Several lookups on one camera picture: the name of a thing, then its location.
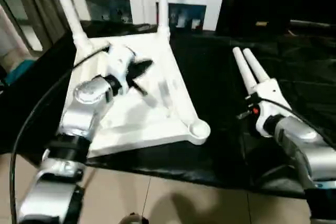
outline black table surface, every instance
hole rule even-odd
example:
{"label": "black table surface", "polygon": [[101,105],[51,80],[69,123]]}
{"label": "black table surface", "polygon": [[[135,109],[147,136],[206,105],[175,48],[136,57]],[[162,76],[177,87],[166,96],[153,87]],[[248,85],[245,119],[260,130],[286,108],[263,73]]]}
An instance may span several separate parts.
{"label": "black table surface", "polygon": [[[139,33],[139,27],[112,23],[85,26],[89,37]],[[187,141],[97,158],[89,166],[177,179],[221,188],[249,189],[304,197],[297,174],[272,138],[262,138],[255,119],[236,120],[246,110],[246,90],[232,53],[249,47],[271,77],[277,78],[293,108],[332,137],[336,136],[336,50],[327,39],[268,37],[237,39],[172,32],[171,47],[198,116],[209,123],[207,142]],[[19,128],[44,92],[73,65],[68,33],[0,95],[2,152],[10,152]],[[36,111],[19,152],[38,164],[55,135],[68,82]]]}

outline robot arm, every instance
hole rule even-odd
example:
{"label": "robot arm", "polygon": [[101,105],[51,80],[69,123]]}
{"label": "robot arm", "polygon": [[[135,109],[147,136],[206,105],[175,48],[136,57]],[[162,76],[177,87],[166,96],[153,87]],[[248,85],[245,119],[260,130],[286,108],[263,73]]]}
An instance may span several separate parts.
{"label": "robot arm", "polygon": [[78,222],[84,189],[77,183],[84,175],[89,147],[100,120],[115,96],[126,94],[130,87],[145,92],[133,79],[142,75],[152,61],[135,62],[134,56],[126,47],[110,48],[110,74],[96,76],[74,89],[58,135],[45,151],[32,187],[18,210],[19,224]]}
{"label": "robot arm", "polygon": [[311,223],[336,223],[336,151],[290,112],[277,80],[267,75],[250,49],[244,49],[243,55],[236,47],[233,53],[249,94],[249,111],[238,118],[257,112],[257,131],[274,137],[290,158],[305,190]]}
{"label": "robot arm", "polygon": [[274,138],[298,171],[311,223],[335,224],[336,151],[315,130],[291,116],[278,119]]}

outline white tripod base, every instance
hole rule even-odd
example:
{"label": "white tripod base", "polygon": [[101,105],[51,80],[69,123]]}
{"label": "white tripod base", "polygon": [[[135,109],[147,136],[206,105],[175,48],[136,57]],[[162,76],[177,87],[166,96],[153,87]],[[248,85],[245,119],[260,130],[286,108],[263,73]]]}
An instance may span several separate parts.
{"label": "white tripod base", "polygon": [[[153,65],[136,82],[149,95],[135,89],[119,95],[105,117],[90,146],[89,157],[188,140],[203,144],[209,125],[196,114],[166,36],[159,33],[90,39],[93,48],[106,42],[129,47],[135,59],[152,59]],[[101,53],[76,69],[70,79],[66,105],[74,87],[94,76],[105,75],[107,54]],[[77,53],[75,62],[82,57]]]}

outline curtain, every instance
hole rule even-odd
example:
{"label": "curtain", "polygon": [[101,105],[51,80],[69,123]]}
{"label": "curtain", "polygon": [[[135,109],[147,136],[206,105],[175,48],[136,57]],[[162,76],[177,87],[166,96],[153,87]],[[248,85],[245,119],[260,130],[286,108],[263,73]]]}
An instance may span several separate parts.
{"label": "curtain", "polygon": [[43,51],[48,50],[68,28],[59,0],[22,0],[22,3]]}

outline white pole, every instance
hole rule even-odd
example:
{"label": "white pole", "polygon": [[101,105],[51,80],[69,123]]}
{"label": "white pole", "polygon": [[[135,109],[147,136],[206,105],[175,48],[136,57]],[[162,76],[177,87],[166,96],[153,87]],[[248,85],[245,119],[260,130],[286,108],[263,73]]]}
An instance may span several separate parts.
{"label": "white pole", "polygon": [[159,27],[158,32],[160,34],[170,37],[169,31],[169,19],[168,19],[168,0],[159,1]]}
{"label": "white pole", "polygon": [[86,50],[90,45],[86,33],[84,33],[83,28],[79,22],[77,12],[72,4],[71,0],[60,0],[60,3],[63,7],[63,11],[67,17],[68,23],[70,25],[73,43],[77,49]]}
{"label": "white pole", "polygon": [[256,59],[254,54],[251,52],[249,48],[245,48],[243,50],[245,58],[248,64],[251,66],[253,73],[257,77],[259,82],[264,82],[269,80],[269,76],[266,71],[263,69],[262,65],[260,65],[259,61]]}
{"label": "white pole", "polygon": [[254,76],[243,56],[243,53],[241,52],[239,47],[235,47],[233,50],[233,54],[236,58],[236,62],[240,71],[240,74],[243,78],[246,90],[248,94],[252,93],[252,87],[257,85],[256,80],[254,79]]}

